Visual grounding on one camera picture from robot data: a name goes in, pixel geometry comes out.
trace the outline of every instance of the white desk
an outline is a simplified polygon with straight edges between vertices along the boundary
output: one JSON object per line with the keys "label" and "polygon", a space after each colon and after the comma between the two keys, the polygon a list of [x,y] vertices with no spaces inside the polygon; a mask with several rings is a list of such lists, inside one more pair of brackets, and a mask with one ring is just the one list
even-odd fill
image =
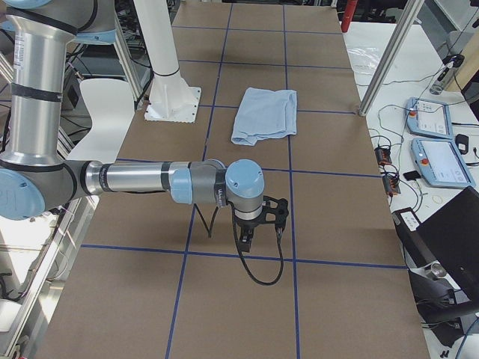
{"label": "white desk", "polygon": [[[390,24],[373,24],[363,22],[351,23],[348,33],[344,35],[344,40],[348,49],[352,48],[375,48],[381,55],[389,38],[394,30],[395,25]],[[414,25],[404,42],[400,53],[397,55],[394,65],[389,71],[385,80],[385,84],[392,81],[403,80],[419,80],[426,76],[436,73],[441,67],[442,62],[436,53],[436,50],[427,39],[420,25]],[[370,83],[372,76],[357,73],[355,71],[356,84],[358,84],[359,96],[362,98]],[[415,166],[411,153],[411,140],[415,135],[409,133],[408,129],[403,131],[405,123],[405,114],[402,107],[406,105],[406,101],[410,97],[421,97],[423,99],[433,99],[446,103],[461,102],[464,100],[461,93],[443,92],[440,96],[434,96],[429,92],[429,83],[432,78],[425,79],[421,82],[404,82],[383,85],[371,110],[367,114],[367,124],[370,129],[375,129],[379,134],[391,139],[393,144],[399,143],[400,138],[391,132],[381,129],[379,126],[378,111],[387,105],[397,105],[401,108],[387,107],[381,111],[382,126],[392,131],[403,133],[404,142],[402,150],[401,146],[393,146],[391,149],[391,159],[393,164],[400,166],[400,175],[404,172],[415,170]],[[472,114],[469,105],[465,102],[450,106],[451,117],[453,122],[458,123],[478,123]],[[464,156],[466,162],[476,162],[474,159],[473,147],[479,148],[479,128],[453,127],[454,134],[462,133],[469,136],[469,152]],[[371,136],[377,135],[377,132],[371,131]],[[376,147],[377,138],[373,139],[373,145]],[[470,168],[471,174],[476,183],[479,183],[479,168]],[[418,210],[417,215],[422,221],[429,218],[441,206],[446,204],[452,197],[460,192],[459,189],[433,188],[429,187],[423,179],[418,180],[423,192],[423,203]],[[391,211],[402,209],[404,207],[415,205],[416,196],[410,188],[400,184],[401,194],[394,196],[391,203]],[[432,358],[438,358],[445,347],[436,339],[434,334],[425,330],[424,335]],[[449,358],[454,358],[461,340],[455,344]],[[460,359],[477,358],[479,352],[479,336],[472,336],[467,339],[467,343],[461,353]]]}

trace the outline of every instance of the light blue towel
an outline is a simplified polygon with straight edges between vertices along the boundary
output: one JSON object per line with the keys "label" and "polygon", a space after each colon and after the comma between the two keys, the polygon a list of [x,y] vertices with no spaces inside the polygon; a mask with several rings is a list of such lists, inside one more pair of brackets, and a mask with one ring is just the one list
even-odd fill
{"label": "light blue towel", "polygon": [[248,88],[234,119],[231,141],[254,146],[267,138],[296,134],[296,91]]}

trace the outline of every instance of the white pillar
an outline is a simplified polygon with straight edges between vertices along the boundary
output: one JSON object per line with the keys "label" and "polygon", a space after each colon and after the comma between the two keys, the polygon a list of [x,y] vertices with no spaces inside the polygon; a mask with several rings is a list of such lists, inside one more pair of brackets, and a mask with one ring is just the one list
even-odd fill
{"label": "white pillar", "polygon": [[150,104],[144,118],[195,122],[200,88],[181,77],[166,0],[134,0],[144,41],[155,72]]}

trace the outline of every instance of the red cylinder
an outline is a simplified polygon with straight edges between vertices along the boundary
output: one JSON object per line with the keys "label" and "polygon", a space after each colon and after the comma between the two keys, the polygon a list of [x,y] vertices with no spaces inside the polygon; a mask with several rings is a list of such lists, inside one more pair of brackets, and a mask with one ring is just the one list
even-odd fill
{"label": "red cylinder", "polygon": [[343,21],[341,23],[342,32],[347,32],[350,28],[350,23],[353,20],[354,12],[356,11],[356,5],[358,0],[348,0],[346,4],[346,10],[344,11]]}

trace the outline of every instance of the robotic arm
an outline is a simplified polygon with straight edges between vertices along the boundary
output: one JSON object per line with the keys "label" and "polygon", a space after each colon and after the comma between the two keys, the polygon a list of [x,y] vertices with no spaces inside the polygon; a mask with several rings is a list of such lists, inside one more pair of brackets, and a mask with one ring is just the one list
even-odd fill
{"label": "robotic arm", "polygon": [[[16,43],[10,137],[0,153],[1,216],[30,218],[73,199],[106,191],[166,191],[177,203],[231,205],[241,258],[241,252],[250,249],[255,227],[274,224],[281,254],[279,240],[288,216],[287,201],[263,196],[263,172],[253,161],[239,160],[226,168],[216,160],[104,165],[58,157],[67,44],[79,32],[92,40],[114,33],[114,2],[5,2],[10,5],[7,17],[15,26]],[[274,220],[267,221],[267,214]]]}

